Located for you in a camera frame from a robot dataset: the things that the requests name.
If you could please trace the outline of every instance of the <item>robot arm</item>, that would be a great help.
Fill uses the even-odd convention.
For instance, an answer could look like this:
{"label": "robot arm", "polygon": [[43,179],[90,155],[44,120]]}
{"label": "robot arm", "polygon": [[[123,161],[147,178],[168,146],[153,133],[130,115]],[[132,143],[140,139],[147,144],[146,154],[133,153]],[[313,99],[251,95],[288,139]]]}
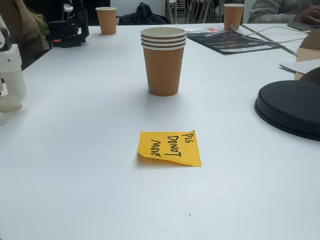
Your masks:
{"label": "robot arm", "polygon": [[0,92],[3,80],[8,94],[0,96],[0,112],[22,108],[26,96],[26,85],[21,70],[21,56],[17,44],[11,44],[9,32],[0,16]]}
{"label": "robot arm", "polygon": [[88,14],[82,0],[72,0],[73,11],[67,20],[48,23],[49,33],[46,39],[54,47],[79,47],[89,35]]}

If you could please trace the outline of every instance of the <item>black round object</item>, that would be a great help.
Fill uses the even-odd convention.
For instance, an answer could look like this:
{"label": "black round object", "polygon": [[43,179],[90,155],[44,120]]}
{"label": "black round object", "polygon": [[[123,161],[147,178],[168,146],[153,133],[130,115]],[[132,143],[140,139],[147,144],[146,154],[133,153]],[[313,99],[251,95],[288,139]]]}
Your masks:
{"label": "black round object", "polygon": [[303,80],[270,83],[259,91],[254,108],[272,126],[320,141],[320,83]]}

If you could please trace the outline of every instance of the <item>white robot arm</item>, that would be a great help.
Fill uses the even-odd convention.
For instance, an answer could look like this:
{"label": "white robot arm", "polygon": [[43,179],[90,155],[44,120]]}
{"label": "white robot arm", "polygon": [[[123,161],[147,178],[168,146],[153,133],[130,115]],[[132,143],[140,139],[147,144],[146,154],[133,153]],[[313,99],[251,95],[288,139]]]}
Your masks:
{"label": "white robot arm", "polygon": [[3,81],[8,92],[7,95],[0,96],[0,113],[17,110],[23,106],[27,89],[21,64],[18,45],[11,44],[8,29],[0,16],[0,93],[4,89]]}

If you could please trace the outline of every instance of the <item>white cable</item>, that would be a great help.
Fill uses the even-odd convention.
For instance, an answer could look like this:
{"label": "white cable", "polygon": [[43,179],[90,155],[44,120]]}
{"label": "white cable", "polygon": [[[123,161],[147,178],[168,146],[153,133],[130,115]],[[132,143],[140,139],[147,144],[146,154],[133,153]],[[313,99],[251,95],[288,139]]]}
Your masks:
{"label": "white cable", "polygon": [[250,33],[250,34],[247,34],[247,35],[243,35],[242,38],[243,39],[247,39],[247,40],[259,41],[259,42],[265,42],[265,43],[272,43],[272,44],[285,44],[285,43],[290,43],[290,42],[294,42],[294,41],[304,40],[305,39],[305,38],[298,38],[298,39],[293,39],[293,40],[288,40],[288,41],[267,41],[267,40],[249,38],[249,36],[251,36],[251,35],[256,35],[258,33],[261,33],[263,31],[265,31],[265,30],[274,29],[274,28],[288,29],[288,30],[291,30],[291,31],[294,31],[294,32],[299,32],[299,33],[310,33],[311,32],[310,30],[308,30],[308,31],[300,31],[300,30],[295,30],[295,29],[292,29],[292,28],[284,27],[284,26],[272,26],[272,27],[268,27],[266,29],[263,29],[261,31],[256,31],[256,32],[253,32],[253,33]]}

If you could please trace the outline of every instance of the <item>laptop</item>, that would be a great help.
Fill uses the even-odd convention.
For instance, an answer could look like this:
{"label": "laptop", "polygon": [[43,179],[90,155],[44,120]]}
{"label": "laptop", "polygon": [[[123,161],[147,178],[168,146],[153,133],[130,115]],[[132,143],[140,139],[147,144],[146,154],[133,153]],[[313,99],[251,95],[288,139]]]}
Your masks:
{"label": "laptop", "polygon": [[289,22],[287,24],[289,27],[298,29],[300,31],[315,31],[317,29],[320,29],[320,23],[317,25],[310,25],[302,22]]}

